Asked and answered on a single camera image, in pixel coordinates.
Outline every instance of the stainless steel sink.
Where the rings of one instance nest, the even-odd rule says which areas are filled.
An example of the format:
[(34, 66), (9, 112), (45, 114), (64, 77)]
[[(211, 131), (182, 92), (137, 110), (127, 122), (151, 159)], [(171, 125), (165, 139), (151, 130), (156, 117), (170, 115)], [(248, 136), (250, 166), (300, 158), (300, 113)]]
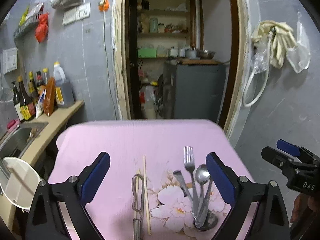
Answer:
[[(7, 179), (10, 176), (8, 169), (3, 165), (2, 159), (4, 157), (21, 158), (47, 124), (47, 122), (22, 123), (7, 136), (0, 145), (0, 176), (4, 175)], [(31, 131), (33, 131), (33, 137), (28, 141)]]

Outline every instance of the orange plug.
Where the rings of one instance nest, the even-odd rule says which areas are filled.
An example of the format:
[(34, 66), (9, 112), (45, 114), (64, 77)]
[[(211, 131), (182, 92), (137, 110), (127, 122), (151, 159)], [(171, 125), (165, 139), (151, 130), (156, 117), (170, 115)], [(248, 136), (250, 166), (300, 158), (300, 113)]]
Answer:
[(108, 11), (109, 7), (110, 7), (110, 3), (109, 3), (109, 0), (102, 0), (98, 3), (98, 6), (99, 6), (99, 10), (101, 12), (103, 11)]

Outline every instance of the red bag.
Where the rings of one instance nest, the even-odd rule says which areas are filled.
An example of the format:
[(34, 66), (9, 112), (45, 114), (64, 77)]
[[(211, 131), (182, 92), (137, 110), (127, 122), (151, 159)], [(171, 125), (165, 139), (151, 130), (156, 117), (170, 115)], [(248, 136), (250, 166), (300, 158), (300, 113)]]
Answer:
[(39, 25), (36, 28), (36, 39), (38, 42), (43, 42), (48, 34), (48, 15), (45, 13), (39, 16)]

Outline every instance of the brown packet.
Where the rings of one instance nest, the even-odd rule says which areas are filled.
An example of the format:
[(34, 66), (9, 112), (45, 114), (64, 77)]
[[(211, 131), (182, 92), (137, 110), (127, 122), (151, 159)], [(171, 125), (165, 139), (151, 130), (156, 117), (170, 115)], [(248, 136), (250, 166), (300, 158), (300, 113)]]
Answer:
[(56, 94), (56, 81), (53, 77), (48, 80), (46, 85), (47, 92), (43, 101), (43, 111), (47, 116), (52, 115), (54, 107), (54, 99)]

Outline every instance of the green container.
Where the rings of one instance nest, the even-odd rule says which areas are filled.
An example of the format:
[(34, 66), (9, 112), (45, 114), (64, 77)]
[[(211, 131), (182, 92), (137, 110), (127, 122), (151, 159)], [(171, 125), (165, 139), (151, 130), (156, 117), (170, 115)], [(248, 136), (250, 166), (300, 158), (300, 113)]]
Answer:
[(157, 57), (157, 50), (156, 49), (138, 49), (138, 58), (153, 58)]

